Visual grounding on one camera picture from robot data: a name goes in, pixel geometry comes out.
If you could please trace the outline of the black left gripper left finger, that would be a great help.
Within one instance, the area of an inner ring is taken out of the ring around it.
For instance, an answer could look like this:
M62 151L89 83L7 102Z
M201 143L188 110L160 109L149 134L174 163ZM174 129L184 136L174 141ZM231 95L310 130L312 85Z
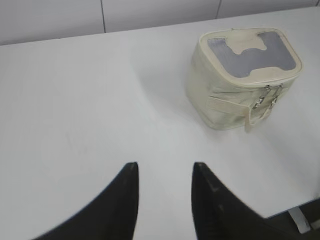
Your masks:
M132 240L138 209L139 167L128 162L87 206L36 239Z

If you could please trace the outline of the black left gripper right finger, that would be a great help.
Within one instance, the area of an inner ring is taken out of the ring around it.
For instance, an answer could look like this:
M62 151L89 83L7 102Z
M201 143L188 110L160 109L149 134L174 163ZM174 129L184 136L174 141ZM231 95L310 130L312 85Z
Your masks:
M199 240L302 240L288 216L267 220L238 199L203 162L193 165L191 206Z

